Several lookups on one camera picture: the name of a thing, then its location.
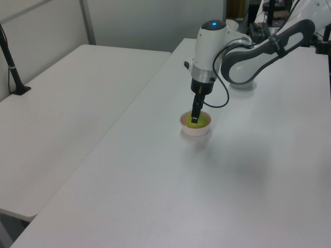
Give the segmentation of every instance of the black cable clamp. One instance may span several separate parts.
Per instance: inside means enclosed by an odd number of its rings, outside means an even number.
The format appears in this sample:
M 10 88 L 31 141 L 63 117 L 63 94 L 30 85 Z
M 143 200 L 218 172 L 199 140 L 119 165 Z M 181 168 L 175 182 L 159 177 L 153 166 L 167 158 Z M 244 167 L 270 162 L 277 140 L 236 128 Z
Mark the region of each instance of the black cable clamp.
M 268 37 L 269 42 L 273 45 L 275 48 L 275 52 L 278 54 L 280 58 L 283 58 L 288 54 L 287 51 L 285 51 L 284 46 L 281 43 L 281 40 L 279 39 L 278 35 L 273 34 Z

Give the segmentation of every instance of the white wall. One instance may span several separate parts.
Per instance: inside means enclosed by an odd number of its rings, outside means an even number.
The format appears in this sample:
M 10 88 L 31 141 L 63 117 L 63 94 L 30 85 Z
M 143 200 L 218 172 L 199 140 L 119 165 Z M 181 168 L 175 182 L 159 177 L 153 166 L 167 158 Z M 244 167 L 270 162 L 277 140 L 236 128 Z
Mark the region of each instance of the white wall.
M 173 52 L 223 17 L 223 0 L 85 0 L 97 45 Z
M 23 84 L 78 46 L 88 44 L 79 0 L 51 0 L 2 26 Z M 0 50 L 0 101 L 9 95 L 7 70 Z

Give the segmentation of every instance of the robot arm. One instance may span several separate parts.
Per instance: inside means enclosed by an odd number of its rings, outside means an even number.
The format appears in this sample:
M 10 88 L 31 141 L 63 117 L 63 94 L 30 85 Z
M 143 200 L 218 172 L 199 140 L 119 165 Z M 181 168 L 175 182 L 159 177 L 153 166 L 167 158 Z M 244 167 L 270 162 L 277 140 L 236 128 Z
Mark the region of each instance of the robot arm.
M 195 93 L 192 122 L 197 123 L 204 97 L 213 90 L 216 79 L 213 61 L 224 47 L 231 43 L 234 43 L 233 46 L 240 46 L 217 59 L 215 68 L 221 66 L 221 73 L 228 82 L 246 84 L 265 67 L 286 56 L 329 23 L 331 0 L 301 0 L 279 32 L 252 49 L 248 37 L 230 30 L 222 22 L 210 21 L 203 24 L 198 33 L 191 72 L 191 89 Z

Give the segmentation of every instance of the white bowl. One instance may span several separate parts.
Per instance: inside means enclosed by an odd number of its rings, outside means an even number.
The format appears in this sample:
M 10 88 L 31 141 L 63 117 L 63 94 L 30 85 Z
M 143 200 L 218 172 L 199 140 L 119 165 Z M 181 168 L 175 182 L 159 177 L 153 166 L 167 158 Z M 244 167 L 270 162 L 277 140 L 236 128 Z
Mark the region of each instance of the white bowl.
M 208 119 L 207 125 L 203 128 L 189 128 L 188 126 L 186 126 L 186 120 L 189 116 L 191 116 L 191 111 L 182 114 L 182 116 L 180 117 L 180 123 L 182 124 L 182 130 L 184 133 L 190 136 L 201 136 L 208 132 L 212 118 L 206 112 L 201 111 L 201 113 L 205 114 Z

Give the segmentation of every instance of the tabletop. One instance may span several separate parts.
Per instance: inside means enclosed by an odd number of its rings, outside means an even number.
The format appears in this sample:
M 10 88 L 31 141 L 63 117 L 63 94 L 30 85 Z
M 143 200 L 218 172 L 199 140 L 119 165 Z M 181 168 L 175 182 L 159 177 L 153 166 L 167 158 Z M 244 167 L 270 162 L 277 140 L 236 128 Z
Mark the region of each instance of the tabletop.
M 0 103 L 0 212 L 31 221 L 170 53 L 83 45 Z
M 298 48 L 229 87 L 190 137 L 185 39 L 12 246 L 329 247 L 327 56 Z M 209 104 L 225 101 L 215 83 Z

